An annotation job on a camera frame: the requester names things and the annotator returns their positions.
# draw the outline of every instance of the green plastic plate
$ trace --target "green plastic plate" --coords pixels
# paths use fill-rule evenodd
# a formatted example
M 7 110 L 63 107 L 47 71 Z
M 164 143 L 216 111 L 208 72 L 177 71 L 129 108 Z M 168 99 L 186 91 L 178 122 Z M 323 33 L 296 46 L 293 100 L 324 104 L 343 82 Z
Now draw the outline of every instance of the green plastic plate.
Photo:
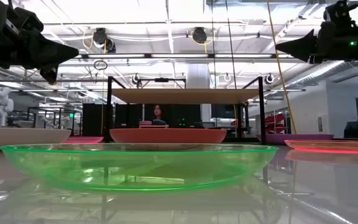
M 180 190 L 235 182 L 266 166 L 277 147 L 241 144 L 32 144 L 3 146 L 18 169 L 88 190 Z

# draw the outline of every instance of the table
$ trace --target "table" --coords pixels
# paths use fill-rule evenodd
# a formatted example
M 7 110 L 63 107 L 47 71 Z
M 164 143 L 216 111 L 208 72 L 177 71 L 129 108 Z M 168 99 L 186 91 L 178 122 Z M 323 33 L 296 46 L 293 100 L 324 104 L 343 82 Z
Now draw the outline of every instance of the table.
M 0 154 L 0 223 L 358 223 L 358 155 L 289 152 L 280 146 L 268 185 L 261 171 L 234 185 L 163 194 L 53 189 L 13 172 Z

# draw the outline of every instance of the ceiling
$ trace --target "ceiling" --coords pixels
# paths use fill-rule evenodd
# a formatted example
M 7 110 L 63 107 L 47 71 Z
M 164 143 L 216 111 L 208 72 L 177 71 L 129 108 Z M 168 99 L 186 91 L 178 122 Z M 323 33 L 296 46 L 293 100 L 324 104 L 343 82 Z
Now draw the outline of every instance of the ceiling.
M 323 21 L 324 2 L 330 4 L 334 1 L 271 0 L 270 10 L 277 41 L 300 38 L 312 29 L 316 33 Z M 15 7 L 24 7 L 36 13 L 44 23 L 42 34 L 46 38 L 76 47 L 81 54 L 103 52 L 103 49 L 91 46 L 91 36 L 97 27 L 106 28 L 106 33 L 116 44 L 117 54 L 275 53 L 265 1 L 227 0 L 227 8 L 223 0 L 214 0 L 213 7 L 211 0 L 13 0 L 13 3 Z M 358 10 L 353 11 L 351 16 L 358 18 Z M 204 27 L 210 44 L 204 46 L 193 41 L 191 32 L 195 27 Z M 132 88 L 134 75 L 140 78 L 186 78 L 187 65 L 195 63 L 188 58 L 114 58 L 104 60 L 109 66 L 99 72 L 93 68 L 94 61 L 76 58 L 61 64 L 59 79 L 76 82 L 54 86 L 47 83 L 24 83 L 23 88 L 64 90 L 77 86 L 83 89 L 104 89 L 106 84 L 100 80 L 107 76 L 113 76 L 127 88 Z M 278 77 L 275 59 L 237 59 L 232 63 L 231 58 L 217 58 L 203 59 L 197 63 L 208 64 L 209 74 L 217 78 L 216 88 L 240 88 L 255 77 L 269 73 Z M 281 61 L 285 80 L 305 75 L 312 67 L 295 59 Z M 40 79 L 36 70 L 25 71 L 23 68 L 11 67 L 5 72 L 8 73 L 0 72 L 0 79 Z M 236 82 L 232 81 L 233 73 L 236 74 Z M 279 83 L 277 81 L 266 88 L 275 87 Z M 114 83 L 113 88 L 120 87 Z M 180 87 L 174 82 L 150 82 L 144 88 Z M 54 93 L 39 94 L 41 97 L 55 96 Z M 81 100 L 75 92 L 60 96 Z

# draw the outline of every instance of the wooden shelf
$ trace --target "wooden shelf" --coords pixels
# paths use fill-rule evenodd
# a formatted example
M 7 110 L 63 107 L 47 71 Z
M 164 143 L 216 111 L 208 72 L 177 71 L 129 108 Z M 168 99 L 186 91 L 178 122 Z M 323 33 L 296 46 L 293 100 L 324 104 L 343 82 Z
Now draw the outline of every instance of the wooden shelf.
M 239 104 L 258 95 L 258 89 L 113 89 L 126 103 L 144 104 Z

